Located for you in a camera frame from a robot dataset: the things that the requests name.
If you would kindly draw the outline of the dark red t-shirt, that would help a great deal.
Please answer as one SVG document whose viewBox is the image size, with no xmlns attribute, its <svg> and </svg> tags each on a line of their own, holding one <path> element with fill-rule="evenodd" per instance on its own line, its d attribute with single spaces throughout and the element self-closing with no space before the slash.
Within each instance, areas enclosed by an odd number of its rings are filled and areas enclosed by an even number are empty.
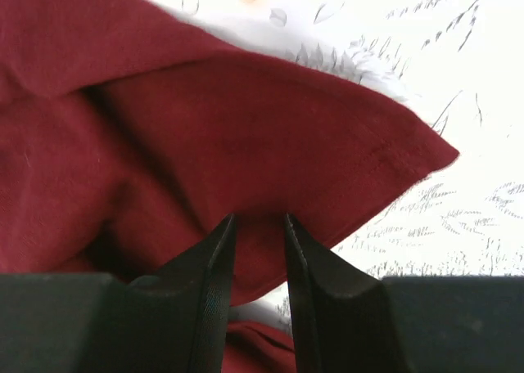
<svg viewBox="0 0 524 373">
<path fill-rule="evenodd" d="M 332 250 L 458 152 L 146 0 L 1 0 L 1 369 L 124 372 L 131 283 L 237 235 L 219 372 L 299 372 L 285 217 Z"/>
</svg>

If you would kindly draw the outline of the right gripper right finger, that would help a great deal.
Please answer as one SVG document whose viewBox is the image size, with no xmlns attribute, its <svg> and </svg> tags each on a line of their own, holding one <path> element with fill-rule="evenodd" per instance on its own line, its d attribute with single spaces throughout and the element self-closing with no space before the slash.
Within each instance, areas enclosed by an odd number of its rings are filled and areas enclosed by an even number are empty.
<svg viewBox="0 0 524 373">
<path fill-rule="evenodd" d="M 285 217 L 292 338 L 299 372 L 406 372 L 384 286 Z"/>
</svg>

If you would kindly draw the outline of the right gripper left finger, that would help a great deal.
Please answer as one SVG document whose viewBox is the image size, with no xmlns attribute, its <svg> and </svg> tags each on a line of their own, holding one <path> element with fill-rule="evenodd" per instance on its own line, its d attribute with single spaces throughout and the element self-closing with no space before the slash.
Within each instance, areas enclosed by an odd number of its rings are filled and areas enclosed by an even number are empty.
<svg viewBox="0 0 524 373">
<path fill-rule="evenodd" d="M 201 242 L 131 283 L 144 304 L 124 372 L 219 372 L 237 226 L 226 216 Z"/>
</svg>

